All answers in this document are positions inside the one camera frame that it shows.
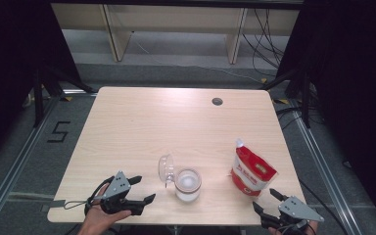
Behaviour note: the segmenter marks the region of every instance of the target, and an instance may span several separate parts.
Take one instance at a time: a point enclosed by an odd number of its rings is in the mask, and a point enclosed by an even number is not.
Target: cup lid
[[[165,155],[160,158],[158,163],[158,174],[162,182],[164,182],[164,187],[167,183],[170,183],[174,179],[173,174],[173,158],[172,155]]]
[[[184,194],[195,193],[201,187],[201,175],[193,168],[183,168],[176,173],[175,186]]]

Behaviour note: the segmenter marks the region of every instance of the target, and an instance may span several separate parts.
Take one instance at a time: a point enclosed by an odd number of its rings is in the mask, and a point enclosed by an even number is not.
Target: floor
[[[149,73],[152,78],[149,85],[152,86],[195,87],[201,84],[207,87],[225,85],[226,88],[256,89],[261,86],[262,78],[273,78],[262,73],[275,74],[276,71],[263,59],[253,59],[253,50],[245,39],[242,39],[237,63],[229,65],[224,36],[218,34],[135,32],[123,60],[115,63],[105,32],[65,30],[64,33],[82,80],[94,87],[146,85],[140,77]],[[256,45],[253,35],[247,37]],[[288,37],[272,37],[272,43],[280,50],[284,50],[287,41]],[[264,49],[262,52],[276,65],[273,53]],[[161,78],[162,73],[166,74],[166,78]],[[192,83],[186,83],[187,74],[194,77]],[[206,76],[209,81],[198,80],[197,76]],[[68,84],[63,86],[68,90],[74,89]],[[284,101],[286,86],[287,82],[270,90],[278,111],[297,105],[295,101]],[[10,193],[0,199],[0,234],[63,234],[74,228],[74,224],[54,224],[46,219],[47,207],[57,191],[95,98],[79,93],[70,95],[71,101],[45,101],[49,115],[40,129],[31,125],[33,106],[25,107],[8,135],[0,152],[0,192],[7,188]],[[298,177],[334,214],[329,213],[303,187],[307,204],[326,219],[320,225],[318,234],[345,234],[333,216],[337,216],[349,228],[348,234],[376,234],[374,205],[356,175],[342,164],[345,157],[334,142],[321,112],[310,110],[311,129],[306,129],[299,117],[300,114],[296,112],[286,113],[279,116],[279,123]],[[53,134],[54,126],[63,120],[70,122],[63,126],[68,129],[68,138],[63,143],[50,144],[48,140],[59,137]],[[30,147],[26,149],[24,143],[29,143]],[[130,232],[124,228],[128,234],[149,234],[144,229]],[[189,229],[182,234],[228,234],[218,228],[207,231],[204,228]],[[268,234],[261,227],[244,229],[247,234]]]

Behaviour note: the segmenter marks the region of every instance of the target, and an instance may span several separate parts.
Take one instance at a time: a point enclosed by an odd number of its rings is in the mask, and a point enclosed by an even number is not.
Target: red and white bag
[[[234,184],[243,193],[258,196],[277,171],[267,161],[244,146],[240,139],[237,140],[236,153],[231,169]]]

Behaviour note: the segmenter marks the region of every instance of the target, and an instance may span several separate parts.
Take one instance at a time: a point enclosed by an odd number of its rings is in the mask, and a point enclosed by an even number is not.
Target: aluminum rail
[[[291,105],[293,108],[297,108],[298,104],[296,100],[291,100]],[[301,130],[302,136],[304,137],[307,146],[309,147],[310,153],[315,161],[316,167],[323,179],[323,182],[326,185],[326,188],[329,192],[329,195],[332,199],[332,202],[335,205],[335,208],[338,211],[338,214],[343,222],[344,227],[346,228],[348,234],[352,235],[361,235],[362,232],[356,219],[353,215],[353,210],[350,208],[347,200],[340,189],[337,180],[334,177],[331,169],[326,163],[325,158],[320,151],[315,138],[312,135],[312,132],[309,128],[306,128],[306,125],[302,121],[298,112],[294,111],[294,117],[297,119],[298,127]]]

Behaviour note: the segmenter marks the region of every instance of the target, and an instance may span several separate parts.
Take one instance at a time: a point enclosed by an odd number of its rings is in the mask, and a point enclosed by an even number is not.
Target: black cable
[[[252,47],[252,49],[254,50],[254,53],[253,53],[253,59],[255,58],[255,54],[258,54],[262,59],[264,59],[268,64],[270,64],[271,66],[275,67],[275,68],[279,68],[276,64],[274,64],[272,61],[270,61],[269,59],[267,59],[257,48],[258,46],[253,46],[252,43],[250,43],[249,39],[247,39],[246,35],[243,34],[243,37],[244,39],[246,39],[247,43],[250,45],[250,47]]]
[[[300,178],[298,178],[298,180],[302,185],[304,185],[304,187],[307,189],[307,191],[309,191],[309,193],[311,195],[313,195],[313,197],[322,205],[322,207],[324,207],[332,215],[332,217],[335,219],[335,221],[337,221],[338,225],[340,225],[344,234],[348,235],[348,232],[345,229],[343,223],[340,221],[340,219],[322,202],[322,200]]]
[[[267,12],[267,10],[266,10],[266,22],[265,22],[264,26],[261,23],[261,20],[259,18],[259,15],[258,15],[258,12],[256,11],[256,9],[255,9],[255,15],[256,15],[256,18],[258,19],[258,24],[260,24],[262,35],[264,35],[264,37],[266,38],[266,40],[270,43],[270,46],[272,47],[272,50],[264,47],[263,45],[261,45],[261,46],[263,46],[265,49],[267,49],[270,52],[277,51],[277,53],[279,53],[279,54],[281,54],[283,56],[284,52],[282,50],[280,50],[279,48],[277,48],[276,46],[274,46],[274,44],[271,41],[271,36],[270,36],[270,38],[267,37],[267,33],[265,32],[265,26],[267,25],[269,27],[269,24],[268,24],[268,12]]]
[[[310,228],[310,230],[312,230],[313,235],[316,235],[316,232],[315,232],[315,230],[312,228],[312,226],[310,226],[310,224],[308,224],[307,226]]]
[[[289,121],[285,126],[282,127],[282,130],[284,130],[286,127],[288,127],[294,120],[297,120],[299,118],[301,118],[302,116],[299,116],[299,117],[295,117],[293,118],[291,121]]]
[[[276,111],[276,114],[281,115],[281,114],[289,113],[291,111],[300,111],[301,109],[302,109],[302,107],[286,108],[286,109],[283,109],[283,110]]]

